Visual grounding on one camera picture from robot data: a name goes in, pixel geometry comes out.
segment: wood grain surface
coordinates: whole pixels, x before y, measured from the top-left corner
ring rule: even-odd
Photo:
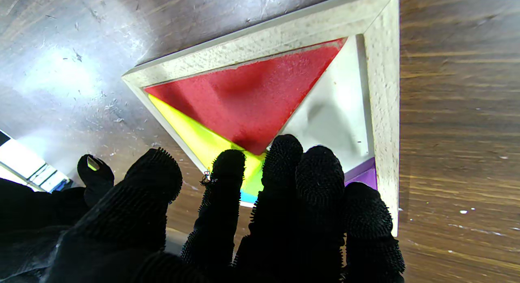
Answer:
[[[72,178],[88,151],[119,180],[167,148],[184,175],[169,227],[188,233],[200,172],[120,76],[321,1],[0,0],[0,129]],[[407,282],[520,281],[519,11],[520,0],[401,0]],[[248,220],[241,208],[236,242]]]

